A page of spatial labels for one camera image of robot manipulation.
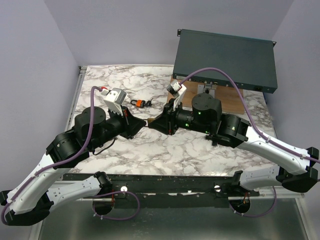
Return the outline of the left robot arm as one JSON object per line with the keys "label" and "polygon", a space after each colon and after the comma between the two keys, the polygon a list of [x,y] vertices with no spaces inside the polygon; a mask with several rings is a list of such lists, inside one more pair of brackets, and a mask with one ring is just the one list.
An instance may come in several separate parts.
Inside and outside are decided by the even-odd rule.
{"label": "left robot arm", "polygon": [[75,117],[72,129],[58,134],[47,147],[39,164],[15,189],[1,191],[4,207],[1,221],[7,226],[31,226],[44,220],[56,207],[75,200],[104,198],[121,194],[104,172],[65,187],[53,183],[78,163],[89,158],[97,148],[117,136],[132,139],[146,122],[134,117],[126,107],[122,114],[106,118],[100,107],[90,106]]}

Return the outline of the brass padlock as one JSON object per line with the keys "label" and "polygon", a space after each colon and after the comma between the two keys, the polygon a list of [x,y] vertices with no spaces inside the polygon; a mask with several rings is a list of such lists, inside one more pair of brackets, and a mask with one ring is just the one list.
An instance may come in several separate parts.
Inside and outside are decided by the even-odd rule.
{"label": "brass padlock", "polygon": [[148,118],[148,119],[147,119],[147,124],[149,125],[149,124],[152,123],[153,121],[154,121],[153,118]]}

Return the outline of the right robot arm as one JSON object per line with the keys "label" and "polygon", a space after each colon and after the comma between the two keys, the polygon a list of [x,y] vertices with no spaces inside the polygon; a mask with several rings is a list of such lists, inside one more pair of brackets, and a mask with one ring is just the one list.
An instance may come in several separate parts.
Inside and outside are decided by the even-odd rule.
{"label": "right robot arm", "polygon": [[204,133],[214,146],[238,148],[274,163],[273,166],[236,173],[230,191],[241,196],[247,191],[262,187],[282,186],[297,193],[308,192],[318,182],[314,161],[315,148],[301,149],[290,146],[267,134],[260,136],[245,119],[222,112],[221,101],[208,93],[193,97],[192,109],[174,107],[174,100],[167,103],[162,113],[148,119],[148,127],[165,135],[174,135],[179,128]]}

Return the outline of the orange padlock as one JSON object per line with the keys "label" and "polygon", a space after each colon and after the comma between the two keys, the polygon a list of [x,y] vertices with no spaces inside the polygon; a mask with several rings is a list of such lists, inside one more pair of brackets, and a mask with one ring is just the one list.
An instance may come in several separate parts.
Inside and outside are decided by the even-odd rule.
{"label": "orange padlock", "polygon": [[137,107],[137,108],[144,108],[146,105],[146,101],[145,100],[136,100],[136,99],[132,99],[130,101],[130,104]]}

